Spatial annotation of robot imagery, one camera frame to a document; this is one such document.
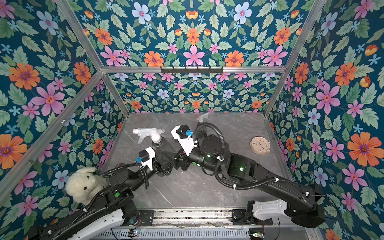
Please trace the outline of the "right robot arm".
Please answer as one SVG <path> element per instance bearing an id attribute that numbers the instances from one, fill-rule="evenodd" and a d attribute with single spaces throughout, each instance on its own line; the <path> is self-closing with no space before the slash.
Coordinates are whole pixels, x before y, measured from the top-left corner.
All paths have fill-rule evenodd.
<path id="1" fill-rule="evenodd" d="M 231 153 L 224 135 L 211 123 L 198 124 L 195 130 L 187 125 L 171 131 L 181 145 L 176 162 L 186 170 L 190 164 L 207 168 L 224 187 L 234 191 L 260 190 L 275 197 L 273 201 L 249 201 L 246 222 L 256 224 L 283 218 L 314 229 L 326 220 L 325 211 L 317 205 L 320 189 L 297 184 L 281 177 L 254 160 Z"/>

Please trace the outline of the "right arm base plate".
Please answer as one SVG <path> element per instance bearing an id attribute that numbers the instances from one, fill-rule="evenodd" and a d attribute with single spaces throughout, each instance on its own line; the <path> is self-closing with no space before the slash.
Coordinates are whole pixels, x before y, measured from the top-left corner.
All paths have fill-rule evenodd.
<path id="1" fill-rule="evenodd" d="M 232 209 L 231 222 L 235 226 L 272 226 L 273 220 L 260 220 L 254 216 L 253 207 L 256 201 L 248 201 L 245 209 Z"/>

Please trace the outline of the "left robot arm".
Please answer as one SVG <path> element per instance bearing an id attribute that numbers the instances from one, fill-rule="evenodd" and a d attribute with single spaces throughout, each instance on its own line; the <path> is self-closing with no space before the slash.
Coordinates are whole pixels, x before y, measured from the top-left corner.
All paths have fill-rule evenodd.
<path id="1" fill-rule="evenodd" d="M 29 240 L 89 240 L 96 235 L 123 224 L 136 225 L 143 218 L 133 202 L 133 192 L 148 187 L 149 179 L 158 174 L 168 176 L 170 162 L 142 162 L 116 167 L 102 174 L 107 186 L 98 190 L 81 210 L 47 227 L 35 226 L 27 234 Z"/>

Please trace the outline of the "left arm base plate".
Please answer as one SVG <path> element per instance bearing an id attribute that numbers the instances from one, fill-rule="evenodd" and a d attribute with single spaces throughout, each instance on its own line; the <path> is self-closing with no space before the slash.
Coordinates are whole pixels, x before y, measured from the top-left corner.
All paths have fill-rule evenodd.
<path id="1" fill-rule="evenodd" d="M 125 226 L 134 228 L 151 226 L 154 220 L 154 215 L 154 210 L 138 210 L 125 221 Z"/>

